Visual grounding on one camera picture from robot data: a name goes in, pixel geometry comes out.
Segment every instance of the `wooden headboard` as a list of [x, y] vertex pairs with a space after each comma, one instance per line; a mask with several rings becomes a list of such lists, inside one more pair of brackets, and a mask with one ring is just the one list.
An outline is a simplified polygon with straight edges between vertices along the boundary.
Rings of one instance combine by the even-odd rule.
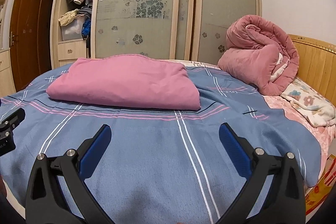
[[297, 76], [336, 106], [336, 45], [289, 35], [299, 52]]

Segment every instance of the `door handle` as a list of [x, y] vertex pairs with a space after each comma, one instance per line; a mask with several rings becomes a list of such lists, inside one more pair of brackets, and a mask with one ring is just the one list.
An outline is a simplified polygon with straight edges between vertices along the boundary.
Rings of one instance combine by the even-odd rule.
[[11, 33], [10, 33], [10, 37], [9, 37], [10, 45], [11, 45], [11, 46], [14, 45], [14, 40], [13, 40], [14, 37], [18, 37], [18, 35], [13, 35], [13, 32], [11, 32]]

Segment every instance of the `rolled pink quilt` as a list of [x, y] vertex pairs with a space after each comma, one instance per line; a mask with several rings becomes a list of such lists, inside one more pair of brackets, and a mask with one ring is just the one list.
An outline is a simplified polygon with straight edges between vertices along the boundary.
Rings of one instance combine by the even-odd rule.
[[299, 68], [289, 35], [256, 15], [246, 15], [229, 27], [226, 48], [218, 66], [246, 84], [255, 84], [262, 95], [280, 95]]

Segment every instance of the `plastic storage box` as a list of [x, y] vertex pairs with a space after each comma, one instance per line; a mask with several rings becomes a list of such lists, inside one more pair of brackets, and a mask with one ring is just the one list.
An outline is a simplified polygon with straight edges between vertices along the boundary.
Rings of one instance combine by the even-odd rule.
[[82, 27], [84, 22], [85, 16], [76, 17], [73, 22], [69, 23], [66, 26], [61, 26], [63, 41], [83, 38]]

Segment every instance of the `blue bed sheet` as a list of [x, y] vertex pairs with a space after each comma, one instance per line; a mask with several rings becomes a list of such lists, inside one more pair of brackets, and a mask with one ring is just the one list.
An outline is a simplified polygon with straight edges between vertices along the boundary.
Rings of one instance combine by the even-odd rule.
[[[321, 149], [315, 137], [224, 71], [187, 67], [202, 108], [180, 111], [51, 100], [46, 88], [69, 67], [46, 72], [25, 90], [1, 98], [1, 120], [18, 107], [26, 111], [14, 131], [16, 150], [0, 158], [0, 173], [23, 206], [36, 156], [78, 148], [104, 123], [112, 129], [112, 140], [85, 183], [118, 224], [215, 223], [245, 183], [219, 140], [223, 122], [271, 155], [293, 152], [306, 184], [318, 180]], [[251, 215], [260, 210], [270, 182], [268, 178]], [[60, 183], [71, 210], [80, 216], [63, 178]]]

